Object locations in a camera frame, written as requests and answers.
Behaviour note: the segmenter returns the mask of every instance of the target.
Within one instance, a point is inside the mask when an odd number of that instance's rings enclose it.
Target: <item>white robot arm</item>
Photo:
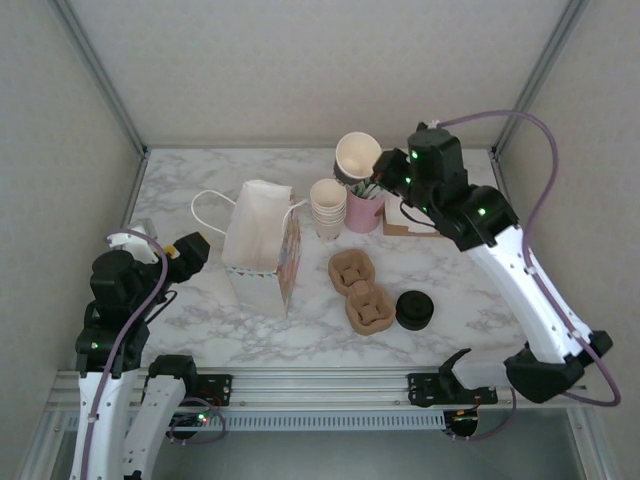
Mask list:
[[[101,373],[87,373],[80,384],[80,424],[71,480],[80,479],[84,437],[87,431],[89,409],[96,394]],[[95,422],[93,441],[89,451],[87,478],[104,480],[152,478],[153,465],[162,444],[167,425],[185,397],[182,378],[157,375],[149,378],[140,412],[129,433],[129,403],[137,370],[124,372],[120,378],[111,378],[100,400],[100,418]]]
[[[409,154],[382,152],[371,180],[422,210],[485,271],[527,337],[519,352],[507,355],[471,349],[456,353],[440,367],[442,389],[454,397],[456,389],[513,386],[537,403],[565,392],[587,365],[597,361],[600,366],[599,357],[612,346],[609,335],[592,332],[577,318],[535,256],[523,251],[523,231],[504,196],[495,188],[469,184],[456,137],[420,124],[408,144]]]

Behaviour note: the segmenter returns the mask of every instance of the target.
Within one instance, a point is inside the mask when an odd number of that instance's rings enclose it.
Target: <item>stacked paper cups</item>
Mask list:
[[[318,236],[322,240],[335,240],[347,214],[347,189],[336,180],[325,178],[313,184],[310,196]]]

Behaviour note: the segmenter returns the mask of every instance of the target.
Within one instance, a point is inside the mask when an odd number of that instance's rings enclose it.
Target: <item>white marble countertop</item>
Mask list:
[[[483,150],[465,150],[470,181],[493,184]],[[202,227],[191,216],[193,196],[216,189],[236,198],[242,183],[262,179],[292,185],[297,198],[331,175],[333,149],[219,149],[151,152],[134,219],[151,218],[163,245]],[[226,228],[229,205],[202,198],[199,215]],[[302,258],[288,318],[244,313],[220,261],[223,238],[203,231],[209,261],[190,281],[176,285],[178,298],[151,324],[143,365],[161,353],[191,354],[199,367],[411,367],[437,366],[460,348],[521,346],[525,339],[491,281],[453,242],[443,238],[384,237],[344,230],[322,243],[308,205],[301,207]],[[435,304],[431,323],[410,332],[397,322],[369,337],[347,321],[345,299],[332,287],[329,258],[362,248],[376,267],[376,283],[392,298],[422,290]]]

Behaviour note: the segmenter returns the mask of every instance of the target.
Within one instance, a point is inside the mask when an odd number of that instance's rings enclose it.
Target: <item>black lid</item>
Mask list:
[[[396,303],[396,319],[407,330],[422,330],[433,316],[433,301],[418,290],[404,292]]]

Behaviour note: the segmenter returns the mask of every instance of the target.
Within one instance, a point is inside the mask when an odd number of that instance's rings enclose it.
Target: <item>paper bag handle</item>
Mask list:
[[[224,235],[225,237],[227,236],[227,232],[225,232],[224,230],[220,230],[219,228],[216,228],[212,225],[209,225],[208,223],[206,223],[205,221],[203,221],[202,219],[200,219],[200,217],[198,217],[198,215],[196,215],[196,211],[194,210],[193,206],[196,202],[196,200],[198,198],[200,198],[200,196],[204,195],[205,193],[213,193],[215,195],[218,195],[220,198],[224,198],[227,202],[229,202],[232,205],[235,205],[236,202],[234,202],[233,200],[231,200],[229,197],[227,197],[226,195],[218,192],[217,190],[203,190],[200,193],[198,193],[195,197],[193,197],[193,200],[191,200],[191,214],[193,215],[193,218],[195,218],[198,222],[200,222],[202,225],[204,225],[205,227],[210,228],[211,230],[221,233],[222,235]]]
[[[295,205],[291,205],[289,207],[289,210],[287,210],[287,212],[284,214],[284,218],[282,219],[282,234],[284,235],[284,229],[287,226],[287,217],[289,216],[289,214],[293,211],[294,208],[299,207],[300,205],[304,205],[305,203],[307,203],[307,199],[305,198],[304,200],[296,203]]]

